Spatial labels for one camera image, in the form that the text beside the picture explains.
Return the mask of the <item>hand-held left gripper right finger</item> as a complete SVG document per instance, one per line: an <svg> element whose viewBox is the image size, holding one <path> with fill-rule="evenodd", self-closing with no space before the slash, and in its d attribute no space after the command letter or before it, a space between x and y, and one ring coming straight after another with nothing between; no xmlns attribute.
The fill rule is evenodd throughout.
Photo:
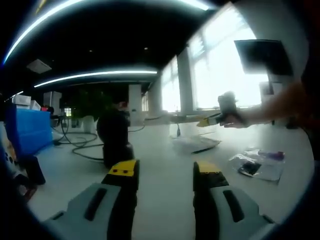
<svg viewBox="0 0 320 240"><path fill-rule="evenodd" d="M193 192L197 240L262 240L276 226L213 163L194 162Z"/></svg>

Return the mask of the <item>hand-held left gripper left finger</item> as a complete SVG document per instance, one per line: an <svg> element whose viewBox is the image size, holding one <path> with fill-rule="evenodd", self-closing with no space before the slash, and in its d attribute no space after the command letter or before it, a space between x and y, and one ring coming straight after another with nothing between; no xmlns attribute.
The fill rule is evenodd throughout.
<svg viewBox="0 0 320 240"><path fill-rule="evenodd" d="M138 203L140 162L121 161L45 225L59 240L130 240Z"/></svg>

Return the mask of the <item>person's right hand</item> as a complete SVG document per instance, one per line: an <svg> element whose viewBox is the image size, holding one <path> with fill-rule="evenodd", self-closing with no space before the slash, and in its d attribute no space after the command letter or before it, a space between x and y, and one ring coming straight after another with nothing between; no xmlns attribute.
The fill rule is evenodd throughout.
<svg viewBox="0 0 320 240"><path fill-rule="evenodd" d="M221 126L225 128L248 128L250 126L249 122L239 114L229 114L224 121L221 123Z"/></svg>

